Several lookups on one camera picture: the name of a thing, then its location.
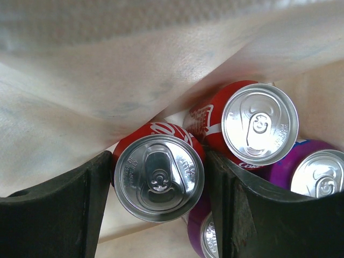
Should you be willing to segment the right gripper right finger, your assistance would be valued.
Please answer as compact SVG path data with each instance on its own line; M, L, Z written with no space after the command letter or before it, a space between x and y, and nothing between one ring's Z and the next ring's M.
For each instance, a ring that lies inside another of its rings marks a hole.
M343 257L343 193L314 199L206 152L220 257Z

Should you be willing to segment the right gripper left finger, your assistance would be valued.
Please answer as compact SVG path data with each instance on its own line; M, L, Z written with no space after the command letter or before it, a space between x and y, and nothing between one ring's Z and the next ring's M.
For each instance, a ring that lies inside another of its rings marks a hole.
M1 257L94 257L110 187L108 150L1 198Z

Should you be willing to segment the purple can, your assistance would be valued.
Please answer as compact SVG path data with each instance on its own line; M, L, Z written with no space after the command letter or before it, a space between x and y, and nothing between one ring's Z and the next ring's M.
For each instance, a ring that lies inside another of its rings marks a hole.
M199 257L219 257L209 194L204 192L187 220L188 237Z
M314 139L298 139L280 161L257 174L297 194L323 198L343 191L343 152Z

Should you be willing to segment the red can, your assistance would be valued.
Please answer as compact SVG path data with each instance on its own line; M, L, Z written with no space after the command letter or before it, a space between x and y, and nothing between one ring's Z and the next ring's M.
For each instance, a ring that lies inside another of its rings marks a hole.
M239 81L193 106L183 127L239 167L257 170L291 151L299 119L284 91L271 84Z
M186 129L148 122L117 143L111 184L135 217L154 223L175 220L202 195L204 160L202 144Z

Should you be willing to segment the beige canvas bag orange handles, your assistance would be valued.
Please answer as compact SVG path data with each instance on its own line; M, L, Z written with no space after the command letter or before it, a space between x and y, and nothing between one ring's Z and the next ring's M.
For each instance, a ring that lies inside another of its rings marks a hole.
M343 1L1 1L1 199L236 80L343 147Z

